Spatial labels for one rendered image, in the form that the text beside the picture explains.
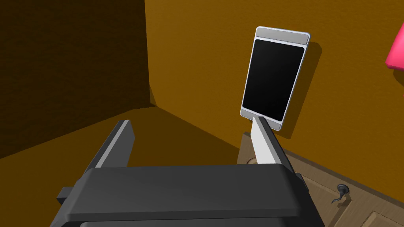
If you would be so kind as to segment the pink lampshade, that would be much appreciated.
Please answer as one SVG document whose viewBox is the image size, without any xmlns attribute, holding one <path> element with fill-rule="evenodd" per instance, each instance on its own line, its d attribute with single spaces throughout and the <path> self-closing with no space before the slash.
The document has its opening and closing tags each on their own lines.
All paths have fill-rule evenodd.
<svg viewBox="0 0 404 227">
<path fill-rule="evenodd" d="M 395 36 L 385 64 L 389 69 L 404 71 L 404 23 Z"/>
</svg>

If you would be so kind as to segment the brown wooden panelled door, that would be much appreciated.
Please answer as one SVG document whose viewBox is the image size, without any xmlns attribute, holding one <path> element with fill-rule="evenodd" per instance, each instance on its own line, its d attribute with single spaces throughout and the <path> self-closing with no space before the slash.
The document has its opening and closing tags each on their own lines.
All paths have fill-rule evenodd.
<svg viewBox="0 0 404 227">
<path fill-rule="evenodd" d="M 404 203 L 288 150 L 285 153 L 302 175 L 325 227 L 404 227 Z M 339 198 L 338 184 L 350 191 L 331 203 Z"/>
</svg>

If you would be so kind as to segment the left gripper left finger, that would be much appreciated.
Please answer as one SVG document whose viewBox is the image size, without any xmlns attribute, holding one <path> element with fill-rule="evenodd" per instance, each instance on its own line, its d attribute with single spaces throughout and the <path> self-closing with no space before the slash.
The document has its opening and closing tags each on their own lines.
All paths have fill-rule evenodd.
<svg viewBox="0 0 404 227">
<path fill-rule="evenodd" d="M 134 141 L 131 121 L 119 120 L 85 172 L 100 167 L 127 167 Z"/>
</svg>

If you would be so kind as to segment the black wall screen, silver frame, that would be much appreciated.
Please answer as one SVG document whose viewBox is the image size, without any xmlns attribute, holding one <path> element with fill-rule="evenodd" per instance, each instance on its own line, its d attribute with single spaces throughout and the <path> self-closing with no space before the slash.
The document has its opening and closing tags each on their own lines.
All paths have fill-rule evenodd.
<svg viewBox="0 0 404 227">
<path fill-rule="evenodd" d="M 256 28 L 240 115 L 280 131 L 306 55 L 307 32 Z"/>
</svg>

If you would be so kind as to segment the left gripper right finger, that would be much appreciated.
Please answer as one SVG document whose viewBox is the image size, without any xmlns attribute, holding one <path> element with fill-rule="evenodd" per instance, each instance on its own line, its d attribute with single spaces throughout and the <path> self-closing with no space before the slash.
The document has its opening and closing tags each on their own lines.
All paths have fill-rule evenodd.
<svg viewBox="0 0 404 227">
<path fill-rule="evenodd" d="M 258 164 L 282 164 L 294 173 L 286 153 L 264 117 L 253 118 L 251 140 Z"/>
</svg>

